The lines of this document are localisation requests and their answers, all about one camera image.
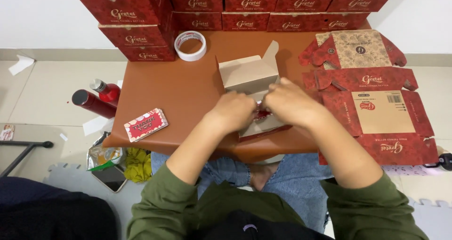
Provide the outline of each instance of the yellow cloth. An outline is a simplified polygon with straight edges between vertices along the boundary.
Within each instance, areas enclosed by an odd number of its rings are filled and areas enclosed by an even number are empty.
[[[127,148],[126,170],[124,176],[134,183],[142,183],[150,179],[150,154],[143,149]]]

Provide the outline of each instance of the tiled floor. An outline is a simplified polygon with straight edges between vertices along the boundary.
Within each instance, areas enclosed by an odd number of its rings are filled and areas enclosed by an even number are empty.
[[[82,124],[96,117],[71,103],[77,89],[89,89],[93,78],[116,83],[125,62],[37,62],[16,76],[8,68],[14,61],[0,61],[0,126],[16,125],[14,140],[52,141],[49,150],[37,148],[11,175],[41,181],[49,165],[81,163],[99,136],[84,136]],[[452,150],[452,68],[412,67],[425,109],[436,133],[437,143]],[[68,138],[64,141],[60,133]],[[0,146],[0,172],[22,148]],[[399,189],[414,199],[452,202],[452,173],[429,177],[394,177]]]

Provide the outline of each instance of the foot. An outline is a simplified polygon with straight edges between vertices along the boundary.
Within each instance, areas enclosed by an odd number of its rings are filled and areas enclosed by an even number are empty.
[[[248,165],[251,171],[250,185],[258,191],[262,191],[268,179],[278,169],[279,162],[270,163],[267,165]]]

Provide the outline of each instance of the smartphone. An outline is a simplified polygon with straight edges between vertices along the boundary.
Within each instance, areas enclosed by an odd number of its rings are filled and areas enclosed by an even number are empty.
[[[124,172],[118,167],[92,171],[91,173],[103,185],[113,191],[113,193],[119,192],[127,182],[127,179],[124,177]]]

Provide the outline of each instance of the black metal stand leg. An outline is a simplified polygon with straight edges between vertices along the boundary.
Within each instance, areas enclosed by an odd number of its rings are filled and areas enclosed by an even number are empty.
[[[19,163],[37,146],[42,146],[44,148],[52,148],[53,143],[50,141],[46,142],[26,142],[26,141],[0,141],[0,145],[14,145],[14,146],[26,146],[26,149],[20,153],[20,155],[6,168],[1,174],[0,178],[7,176]]]

